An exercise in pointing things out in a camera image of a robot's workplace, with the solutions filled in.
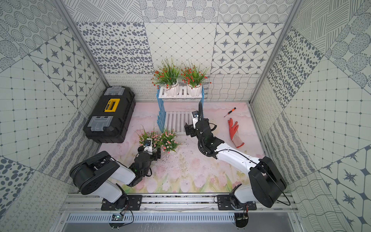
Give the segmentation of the pink flower potted plant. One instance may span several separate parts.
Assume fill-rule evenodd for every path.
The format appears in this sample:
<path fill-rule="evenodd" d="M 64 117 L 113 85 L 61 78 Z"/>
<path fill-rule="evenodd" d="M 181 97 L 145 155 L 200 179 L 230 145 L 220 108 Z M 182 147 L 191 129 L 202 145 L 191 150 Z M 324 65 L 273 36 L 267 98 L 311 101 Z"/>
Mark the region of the pink flower potted plant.
<path fill-rule="evenodd" d="M 176 141 L 176 132 L 174 130 L 165 129 L 160 135 L 160 144 L 163 152 L 170 153 L 171 151 L 176 151 L 179 142 Z"/>
<path fill-rule="evenodd" d="M 145 141 L 147 139 L 151 139 L 153 150 L 161 147 L 161 134 L 159 132 L 154 131 L 154 130 L 146 131 L 144 127 L 142 130 L 140 130 L 140 132 L 141 134 L 138 134 L 138 135 L 139 135 L 139 143 L 141 146 L 145 145 Z"/>

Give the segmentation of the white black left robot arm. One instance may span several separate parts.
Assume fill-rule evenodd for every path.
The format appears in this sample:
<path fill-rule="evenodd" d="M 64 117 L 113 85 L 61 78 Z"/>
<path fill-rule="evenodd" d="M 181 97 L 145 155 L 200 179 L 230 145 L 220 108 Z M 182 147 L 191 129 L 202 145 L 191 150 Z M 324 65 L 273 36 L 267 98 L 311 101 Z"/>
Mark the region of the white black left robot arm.
<path fill-rule="evenodd" d="M 108 152 L 102 151 L 70 170 L 73 184 L 83 195 L 97 195 L 118 209 L 125 207 L 127 195 L 123 189 L 109 179 L 118 180 L 129 187 L 139 184 L 144 177 L 150 177 L 151 163 L 161 158 L 159 148 L 139 147 L 138 155 L 130 167 L 115 160 Z"/>

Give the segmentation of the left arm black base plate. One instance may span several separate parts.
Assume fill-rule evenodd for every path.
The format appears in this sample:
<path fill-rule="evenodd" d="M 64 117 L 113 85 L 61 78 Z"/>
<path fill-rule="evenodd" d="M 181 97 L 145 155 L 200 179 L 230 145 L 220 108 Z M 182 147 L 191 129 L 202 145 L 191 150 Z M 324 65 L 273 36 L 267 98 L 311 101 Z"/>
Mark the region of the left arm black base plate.
<path fill-rule="evenodd" d="M 102 200 L 101 211 L 114 211 L 128 209 L 139 211 L 142 204 L 143 195 L 123 195 L 116 202 L 110 203 L 108 200 Z"/>

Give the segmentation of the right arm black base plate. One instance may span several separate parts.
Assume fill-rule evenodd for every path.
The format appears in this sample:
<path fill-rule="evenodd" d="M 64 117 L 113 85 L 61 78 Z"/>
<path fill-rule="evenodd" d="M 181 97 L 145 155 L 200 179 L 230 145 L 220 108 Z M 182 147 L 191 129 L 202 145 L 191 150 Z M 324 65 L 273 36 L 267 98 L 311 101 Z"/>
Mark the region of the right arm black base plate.
<path fill-rule="evenodd" d="M 256 202 L 240 203 L 235 197 L 229 194 L 217 195 L 213 198 L 219 211 L 226 210 L 257 210 Z"/>

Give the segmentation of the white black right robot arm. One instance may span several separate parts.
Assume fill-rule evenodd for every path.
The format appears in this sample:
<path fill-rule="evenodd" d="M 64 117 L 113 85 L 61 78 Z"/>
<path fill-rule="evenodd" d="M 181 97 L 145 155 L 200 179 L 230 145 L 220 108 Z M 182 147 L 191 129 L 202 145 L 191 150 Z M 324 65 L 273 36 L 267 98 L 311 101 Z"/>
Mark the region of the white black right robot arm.
<path fill-rule="evenodd" d="M 284 193 L 287 184 L 269 157 L 259 159 L 232 148 L 213 135 L 208 119 L 198 119 L 191 125 L 185 124 L 184 128 L 186 135 L 197 137 L 203 155 L 224 161 L 248 176 L 249 185 L 239 184 L 230 193 L 230 202 L 235 209 L 253 201 L 271 208 Z"/>

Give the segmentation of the red flower potted plant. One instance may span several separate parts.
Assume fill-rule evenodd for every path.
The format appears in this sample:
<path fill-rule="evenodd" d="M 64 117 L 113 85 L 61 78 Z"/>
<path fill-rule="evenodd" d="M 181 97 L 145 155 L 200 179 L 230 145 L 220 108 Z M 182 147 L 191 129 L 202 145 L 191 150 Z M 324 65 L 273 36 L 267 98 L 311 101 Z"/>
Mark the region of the red flower potted plant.
<path fill-rule="evenodd" d="M 176 97 L 180 91 L 179 78 L 180 68 L 175 65 L 173 59 L 165 58 L 155 71 L 152 84 L 158 89 L 163 87 L 167 96 Z"/>
<path fill-rule="evenodd" d="M 188 94 L 197 97 L 202 94 L 203 85 L 209 82 L 208 69 L 196 66 L 192 62 L 181 69 L 181 79 L 187 85 Z"/>

